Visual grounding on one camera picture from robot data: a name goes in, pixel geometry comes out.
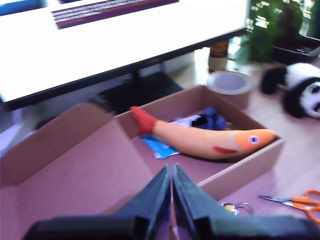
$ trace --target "orange scissors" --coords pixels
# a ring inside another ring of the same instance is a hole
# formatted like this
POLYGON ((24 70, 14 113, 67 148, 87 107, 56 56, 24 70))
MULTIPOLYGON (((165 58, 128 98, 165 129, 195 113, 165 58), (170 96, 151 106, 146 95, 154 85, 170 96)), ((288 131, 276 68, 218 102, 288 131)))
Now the orange scissors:
POLYGON ((259 198, 275 201, 295 209, 306 212, 308 218, 314 223, 320 224, 320 218, 317 219, 313 216, 314 212, 320 212, 320 202, 314 201, 310 198, 310 195, 317 195, 320 198, 320 191, 308 190, 302 197, 276 197, 276 196, 263 196, 259 195, 259 198))

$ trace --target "small bottle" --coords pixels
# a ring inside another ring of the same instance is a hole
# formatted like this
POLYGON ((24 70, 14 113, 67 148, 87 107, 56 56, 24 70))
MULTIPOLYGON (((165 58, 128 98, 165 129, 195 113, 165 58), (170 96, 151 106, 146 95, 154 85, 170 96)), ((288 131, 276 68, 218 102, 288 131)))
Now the small bottle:
POLYGON ((208 65, 211 71, 226 69, 228 62, 229 40, 218 42, 210 46, 208 65))

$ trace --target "brown tape roll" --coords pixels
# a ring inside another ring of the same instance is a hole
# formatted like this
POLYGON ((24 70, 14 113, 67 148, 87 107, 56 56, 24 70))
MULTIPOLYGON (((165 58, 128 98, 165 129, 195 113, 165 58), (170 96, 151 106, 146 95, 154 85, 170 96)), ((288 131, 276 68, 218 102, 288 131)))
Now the brown tape roll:
POLYGON ((254 83, 249 76, 241 72, 225 70, 210 74, 207 87, 234 103, 240 109, 244 109, 249 104, 254 83))

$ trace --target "blue paper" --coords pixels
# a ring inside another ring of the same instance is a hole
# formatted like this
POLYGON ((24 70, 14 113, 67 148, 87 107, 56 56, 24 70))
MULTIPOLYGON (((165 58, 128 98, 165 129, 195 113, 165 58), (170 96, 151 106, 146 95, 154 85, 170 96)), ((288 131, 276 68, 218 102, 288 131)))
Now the blue paper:
POLYGON ((173 147, 164 144, 160 139, 152 134, 141 135, 142 140, 154 152, 156 159, 166 159, 169 156, 180 154, 173 147))

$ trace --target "monitor stand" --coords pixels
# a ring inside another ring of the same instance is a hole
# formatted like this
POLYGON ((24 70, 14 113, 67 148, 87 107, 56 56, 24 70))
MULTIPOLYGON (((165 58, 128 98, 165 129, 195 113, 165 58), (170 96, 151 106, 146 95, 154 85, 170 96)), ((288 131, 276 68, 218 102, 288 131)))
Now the monitor stand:
POLYGON ((121 114, 132 106, 142 106, 183 90, 164 72, 163 67, 160 72, 146 77, 141 77, 138 71, 133 72, 132 79, 99 93, 99 96, 110 104, 116 114, 121 114))

